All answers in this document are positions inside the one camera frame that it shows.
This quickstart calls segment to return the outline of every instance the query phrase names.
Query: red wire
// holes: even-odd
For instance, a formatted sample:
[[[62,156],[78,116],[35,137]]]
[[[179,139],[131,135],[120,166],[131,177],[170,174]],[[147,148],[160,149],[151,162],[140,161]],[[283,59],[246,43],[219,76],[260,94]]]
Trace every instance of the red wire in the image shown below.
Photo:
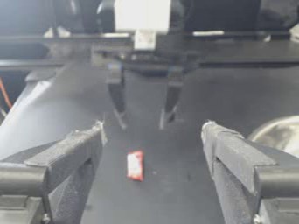
[[[11,109],[13,104],[11,103],[8,94],[5,92],[5,84],[4,84],[4,81],[3,81],[3,77],[0,77],[0,88],[1,88],[3,95],[4,95],[5,104],[7,104],[8,108]]]

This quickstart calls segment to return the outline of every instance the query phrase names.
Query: screw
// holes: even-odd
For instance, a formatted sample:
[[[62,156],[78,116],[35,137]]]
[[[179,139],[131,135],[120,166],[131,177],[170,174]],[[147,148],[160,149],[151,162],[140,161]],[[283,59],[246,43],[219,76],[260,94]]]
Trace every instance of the screw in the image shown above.
[[[262,217],[256,214],[255,218],[254,218],[254,223],[255,224],[263,224],[263,220]]]
[[[43,224],[50,224],[51,223],[51,216],[48,214],[45,214],[41,218],[41,222]]]
[[[119,58],[120,58],[122,60],[124,60],[124,59],[127,58],[127,56],[126,56],[123,53],[120,53],[120,54],[119,54]]]
[[[131,60],[136,60],[136,55],[135,54],[132,55]]]

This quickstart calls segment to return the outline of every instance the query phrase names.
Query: robotic arm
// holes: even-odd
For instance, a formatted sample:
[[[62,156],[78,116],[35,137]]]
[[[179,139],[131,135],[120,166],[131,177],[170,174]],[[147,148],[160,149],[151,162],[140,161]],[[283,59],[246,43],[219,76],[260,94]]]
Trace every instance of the robotic arm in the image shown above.
[[[226,223],[298,223],[298,158],[215,122],[203,125],[202,141]]]
[[[76,224],[104,143],[100,122],[0,162],[0,223]]]

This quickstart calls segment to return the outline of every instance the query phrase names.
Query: black surface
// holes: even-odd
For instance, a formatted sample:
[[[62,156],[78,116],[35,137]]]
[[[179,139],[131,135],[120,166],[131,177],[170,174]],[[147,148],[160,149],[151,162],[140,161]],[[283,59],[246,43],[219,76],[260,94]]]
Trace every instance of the black surface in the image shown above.
[[[104,77],[104,71],[84,63],[62,69],[48,91],[27,100],[31,107],[24,103],[13,109],[7,133],[0,129],[1,156],[63,138],[70,129],[86,129],[106,114],[108,143],[82,223],[222,224],[202,151],[202,124],[215,120],[247,136],[271,119],[296,115],[298,68],[199,70],[186,78],[179,122],[166,130],[159,130],[166,80],[127,76],[128,128],[122,130]],[[139,149],[143,183],[127,179],[127,153]]]
[[[254,30],[256,28],[259,0],[184,0],[192,4],[186,30]]]
[[[131,78],[130,127],[107,115],[107,137],[98,179],[83,223],[223,223],[202,152],[207,119],[247,136],[263,122],[298,113],[295,68],[202,70],[186,80],[180,122],[158,129],[166,83]],[[144,182],[127,179],[127,153],[144,150]]]

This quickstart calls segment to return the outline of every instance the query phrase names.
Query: red candy wrapper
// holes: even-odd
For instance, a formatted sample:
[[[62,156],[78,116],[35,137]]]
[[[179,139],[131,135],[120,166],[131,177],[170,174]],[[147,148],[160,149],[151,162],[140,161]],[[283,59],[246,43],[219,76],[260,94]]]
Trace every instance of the red candy wrapper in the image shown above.
[[[127,154],[127,176],[132,180],[144,180],[144,153],[140,150]]]

